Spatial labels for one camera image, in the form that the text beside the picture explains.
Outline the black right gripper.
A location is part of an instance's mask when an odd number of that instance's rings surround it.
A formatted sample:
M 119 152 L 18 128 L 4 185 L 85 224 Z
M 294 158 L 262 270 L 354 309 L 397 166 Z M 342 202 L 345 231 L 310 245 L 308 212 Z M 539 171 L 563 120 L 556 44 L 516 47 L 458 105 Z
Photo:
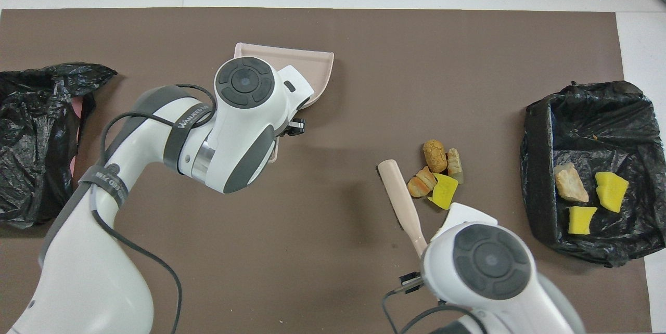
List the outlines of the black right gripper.
M 424 284 L 423 277 L 420 272 L 411 272 L 399 277 L 400 286 L 398 293 L 412 293 L 421 288 Z

